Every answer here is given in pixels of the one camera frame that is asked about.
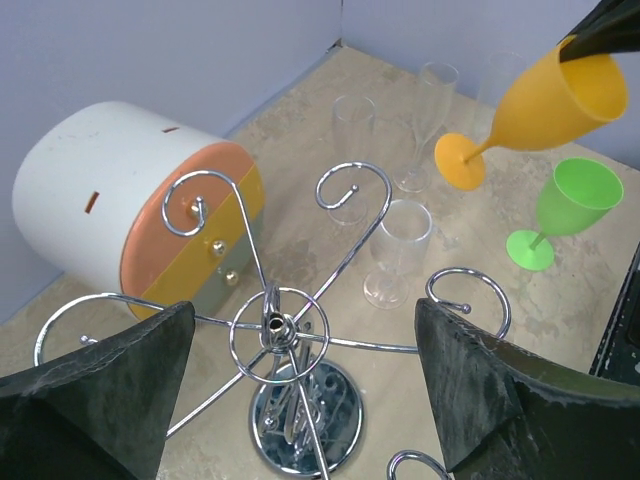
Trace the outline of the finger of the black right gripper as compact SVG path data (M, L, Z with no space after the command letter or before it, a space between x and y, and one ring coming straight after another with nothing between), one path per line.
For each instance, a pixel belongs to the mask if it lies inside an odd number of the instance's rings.
M602 0L568 34L560 62L639 51L639 0Z

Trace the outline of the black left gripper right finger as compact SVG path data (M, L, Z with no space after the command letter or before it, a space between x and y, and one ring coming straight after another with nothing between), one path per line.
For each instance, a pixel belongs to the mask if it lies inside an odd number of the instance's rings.
M455 478L638 478L638 387L549 361L428 298L414 326Z

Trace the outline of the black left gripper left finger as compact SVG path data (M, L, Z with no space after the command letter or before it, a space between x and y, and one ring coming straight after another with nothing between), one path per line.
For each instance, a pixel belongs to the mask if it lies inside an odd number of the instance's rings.
M195 333L179 302L1 380L4 479L156 477Z

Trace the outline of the orange plastic wine glass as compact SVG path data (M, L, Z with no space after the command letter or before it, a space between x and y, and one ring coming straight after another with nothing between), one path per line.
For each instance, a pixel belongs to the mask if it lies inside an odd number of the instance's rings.
M502 147L540 151L564 145L619 119L629 94L622 70L609 54L563 62L554 46L510 86L496 108L486 140L477 145L460 133L436 143L435 163L452 186L470 191L485 179L482 153Z

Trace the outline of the green plastic wine glass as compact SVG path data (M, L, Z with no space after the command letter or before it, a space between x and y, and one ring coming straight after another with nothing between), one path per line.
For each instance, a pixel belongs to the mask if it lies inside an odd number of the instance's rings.
M623 197L623 183L605 164L583 157L564 159L538 196L538 229L512 232L506 240L507 254L521 268L543 271L554 262L552 237L572 236L590 228Z

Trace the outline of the clear flute glass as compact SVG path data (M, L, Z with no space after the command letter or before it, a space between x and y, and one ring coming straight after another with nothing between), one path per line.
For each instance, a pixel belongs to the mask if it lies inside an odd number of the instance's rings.
M421 154L449 113L458 76L454 66L443 62L428 62L419 71L412 112L414 153L407 166L393 173L396 186L404 192L419 193L427 186L428 177L421 166Z
M335 100L332 136L337 164L369 159L375 117L375 104L369 97L345 94ZM355 193L338 209L329 211L329 216L341 225L355 225L366 214L367 204L360 192Z
M489 56L479 84L472 118L471 138L474 142L481 143L489 135L502 97L525 69L525 59L514 52L499 51Z
M406 301L408 277L421 269L432 230L425 205L408 199L391 202L369 240L376 268L365 276L363 293L371 305L389 310Z

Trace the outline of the clear flute glass back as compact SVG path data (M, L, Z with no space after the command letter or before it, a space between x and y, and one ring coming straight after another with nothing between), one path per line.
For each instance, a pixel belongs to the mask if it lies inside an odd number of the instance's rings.
M421 166L421 154L449 113L458 76L454 66L443 62L428 62L419 71L412 112L414 153L407 166L393 173L396 186L404 192L419 193L427 186L428 177Z

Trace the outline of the clear flute glass front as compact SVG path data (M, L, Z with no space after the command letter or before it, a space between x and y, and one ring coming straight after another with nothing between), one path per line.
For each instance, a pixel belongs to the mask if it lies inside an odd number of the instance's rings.
M389 310L406 301L408 277L421 269L432 230L425 205L408 199L391 202L369 240L376 268L365 276L363 293L371 305Z

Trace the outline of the white round drawer cabinet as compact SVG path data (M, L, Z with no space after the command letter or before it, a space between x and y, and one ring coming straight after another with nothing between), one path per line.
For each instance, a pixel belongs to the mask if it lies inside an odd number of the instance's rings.
M264 205L242 146L121 101L51 129L12 192L21 234L57 268L98 292L204 314L252 262Z

